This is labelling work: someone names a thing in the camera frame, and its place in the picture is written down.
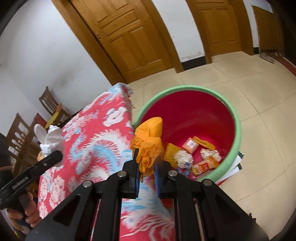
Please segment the person left hand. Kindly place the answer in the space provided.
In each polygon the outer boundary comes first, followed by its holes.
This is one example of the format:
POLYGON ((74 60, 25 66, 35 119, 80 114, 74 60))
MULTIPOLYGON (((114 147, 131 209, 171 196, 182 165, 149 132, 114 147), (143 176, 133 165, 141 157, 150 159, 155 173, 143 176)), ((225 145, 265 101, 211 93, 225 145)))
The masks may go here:
MULTIPOLYGON (((31 192, 27 192, 27 199, 28 204, 24 209, 26 223, 29 224, 30 227, 34 228, 42 221, 42 218, 40 217, 37 204, 34 201, 34 196, 31 192)), ((18 223, 18 220, 23 218, 23 214, 21 212, 9 207, 6 209, 6 216, 16 230, 27 234, 26 230, 18 223)))

